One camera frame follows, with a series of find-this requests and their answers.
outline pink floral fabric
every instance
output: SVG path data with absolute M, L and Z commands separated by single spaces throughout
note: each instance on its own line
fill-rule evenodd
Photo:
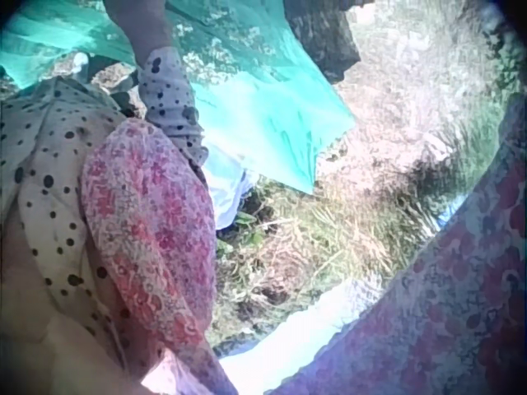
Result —
M 446 228 L 272 395 L 513 393 L 525 374 L 525 116 L 513 97 L 494 161 Z
M 212 393 L 237 393 L 204 336 L 215 297 L 215 225 L 189 161 L 160 129 L 129 119 L 86 158 L 82 205 L 131 315 Z

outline turquoise fabric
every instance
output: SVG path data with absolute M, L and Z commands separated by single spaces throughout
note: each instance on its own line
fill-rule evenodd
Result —
M 211 139 L 246 168 L 311 193 L 317 155 L 354 118 L 295 39 L 282 0 L 168 0 L 167 16 Z M 90 0 L 28 1 L 2 32 L 0 64 L 25 88 L 75 50 L 133 64 Z

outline dry grass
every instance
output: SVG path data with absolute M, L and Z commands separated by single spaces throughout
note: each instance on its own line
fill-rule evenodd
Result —
M 336 86 L 357 127 L 319 158 L 313 197 L 264 181 L 221 232 L 209 339 L 225 354 L 348 277 L 388 281 L 497 148 L 503 60 L 462 2 L 378 0 L 352 23 L 361 62 Z

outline sleeve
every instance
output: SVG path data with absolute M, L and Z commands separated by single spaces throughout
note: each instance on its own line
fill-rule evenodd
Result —
M 208 150 L 202 146 L 203 129 L 198 124 L 194 93 L 180 55 L 174 47 L 155 49 L 144 69 L 138 70 L 146 120 L 160 128 L 197 171 L 207 159 Z

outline white polka dot clothing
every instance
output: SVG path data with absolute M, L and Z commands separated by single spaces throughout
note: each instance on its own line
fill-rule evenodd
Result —
M 170 137 L 204 182 L 199 169 L 207 158 L 203 130 L 175 49 L 154 51 L 139 81 L 147 120 Z M 27 253 L 15 252 L 12 260 L 36 266 L 51 298 L 41 298 L 42 303 L 82 325 L 117 366 L 140 379 L 159 362 L 163 350 L 130 317 L 105 269 L 98 266 L 79 202 L 86 154 L 124 120 L 107 94 L 61 77 L 40 83 L 31 96 L 2 103 L 2 243 L 11 235 L 24 235 Z M 32 257 L 31 262 L 21 256 Z M 2 285 L 9 289 L 5 281 Z M 9 307 L 7 297 L 4 302 Z M 26 329 L 11 335 L 23 339 Z

